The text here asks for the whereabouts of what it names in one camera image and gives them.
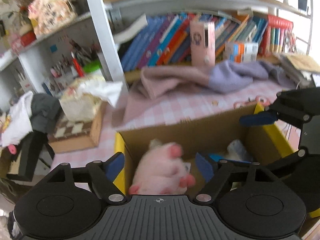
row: plush toy paw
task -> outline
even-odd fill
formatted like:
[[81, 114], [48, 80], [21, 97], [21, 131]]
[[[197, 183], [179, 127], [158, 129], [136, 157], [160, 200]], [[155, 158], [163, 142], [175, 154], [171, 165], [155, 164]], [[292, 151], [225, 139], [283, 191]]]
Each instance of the plush toy paw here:
[[171, 145], [169, 148], [170, 157], [175, 159], [182, 156], [182, 148], [178, 144]]
[[130, 195], [136, 195], [136, 194], [138, 194], [139, 189], [140, 189], [140, 186], [138, 186], [138, 185], [132, 185], [132, 186], [129, 188], [128, 193], [129, 193]]
[[186, 181], [187, 181], [187, 187], [193, 187], [196, 184], [196, 179], [191, 174], [187, 175]]
[[193, 187], [196, 184], [196, 179], [191, 174], [188, 174], [186, 177], [180, 179], [179, 187]]

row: stuffed animal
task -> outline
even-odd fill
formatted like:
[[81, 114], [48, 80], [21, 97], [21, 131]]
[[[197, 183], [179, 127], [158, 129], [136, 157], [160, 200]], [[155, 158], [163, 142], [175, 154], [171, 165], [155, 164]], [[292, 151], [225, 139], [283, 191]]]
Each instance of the stuffed animal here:
[[181, 156], [182, 147], [179, 144], [153, 144], [140, 160], [129, 194], [184, 194], [188, 187], [195, 185], [196, 180], [188, 174]]

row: small box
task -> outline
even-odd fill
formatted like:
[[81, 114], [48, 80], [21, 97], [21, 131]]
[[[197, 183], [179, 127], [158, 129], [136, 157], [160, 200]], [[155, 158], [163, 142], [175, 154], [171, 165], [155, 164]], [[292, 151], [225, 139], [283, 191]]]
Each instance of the small box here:
[[259, 44], [257, 42], [226, 42], [225, 52], [230, 55], [257, 54]]
[[54, 134], [49, 136], [49, 145], [54, 152], [65, 153], [98, 146], [106, 105], [103, 102], [95, 118], [89, 122], [70, 122], [63, 114]]
[[243, 62], [250, 62], [250, 61], [256, 61], [257, 60], [257, 54], [239, 54], [239, 55], [233, 55], [233, 54], [227, 54], [226, 52], [223, 53], [223, 59], [224, 60], [230, 60], [237, 63], [243, 63]]

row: paper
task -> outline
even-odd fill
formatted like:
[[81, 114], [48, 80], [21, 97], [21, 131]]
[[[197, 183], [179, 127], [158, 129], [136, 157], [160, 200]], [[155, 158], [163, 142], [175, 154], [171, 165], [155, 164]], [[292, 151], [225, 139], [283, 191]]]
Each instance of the paper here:
[[82, 94], [91, 94], [102, 101], [108, 102], [112, 107], [116, 107], [122, 86], [122, 82], [106, 82], [92, 79], [82, 82], [77, 88], [76, 93], [79, 97]]

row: table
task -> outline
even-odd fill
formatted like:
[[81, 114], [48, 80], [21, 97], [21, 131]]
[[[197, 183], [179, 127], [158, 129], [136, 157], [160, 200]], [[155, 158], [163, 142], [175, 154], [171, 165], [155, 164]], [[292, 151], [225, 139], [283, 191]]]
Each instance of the table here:
[[[171, 92], [168, 99], [146, 110], [138, 118], [118, 127], [112, 127], [111, 108], [107, 106], [103, 119], [99, 146], [93, 149], [56, 154], [52, 169], [60, 163], [70, 163], [71, 167], [84, 167], [94, 160], [106, 161], [114, 154], [115, 133], [142, 127], [175, 124], [181, 120], [197, 119], [245, 105], [249, 101], [260, 101], [267, 105], [276, 99], [276, 93], [284, 88], [271, 80], [255, 81], [246, 88], [221, 95], [204, 90], [201, 94]], [[300, 130], [282, 121], [277, 125], [286, 135], [294, 149], [298, 148]]]

